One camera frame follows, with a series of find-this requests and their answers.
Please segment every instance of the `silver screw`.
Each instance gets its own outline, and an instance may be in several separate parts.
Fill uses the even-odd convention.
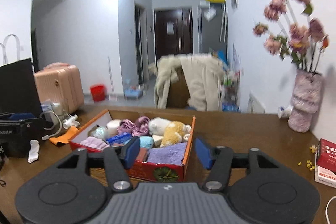
[[[209,190],[218,190],[222,187],[222,184],[219,181],[211,180],[205,184],[205,187]]]
[[[131,186],[128,181],[119,180],[113,184],[113,187],[117,190],[126,190]]]

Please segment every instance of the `pink fuzzy vase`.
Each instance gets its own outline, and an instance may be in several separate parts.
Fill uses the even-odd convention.
[[[292,95],[293,110],[288,125],[296,132],[307,132],[312,114],[317,112],[321,101],[322,75],[298,69]]]

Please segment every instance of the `gray ribbed panel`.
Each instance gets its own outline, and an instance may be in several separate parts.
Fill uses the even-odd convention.
[[[114,195],[89,224],[247,224],[219,194],[196,183],[139,183],[135,191]]]

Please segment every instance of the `yellow plush toy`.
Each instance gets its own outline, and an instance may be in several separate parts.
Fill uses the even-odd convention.
[[[165,128],[160,147],[181,143],[187,130],[182,122],[170,122]]]

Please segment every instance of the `pink suitcase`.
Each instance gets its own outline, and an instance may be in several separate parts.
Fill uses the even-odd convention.
[[[37,92],[41,102],[68,101],[69,113],[84,105],[84,94],[79,69],[74,65],[52,64],[35,73]]]

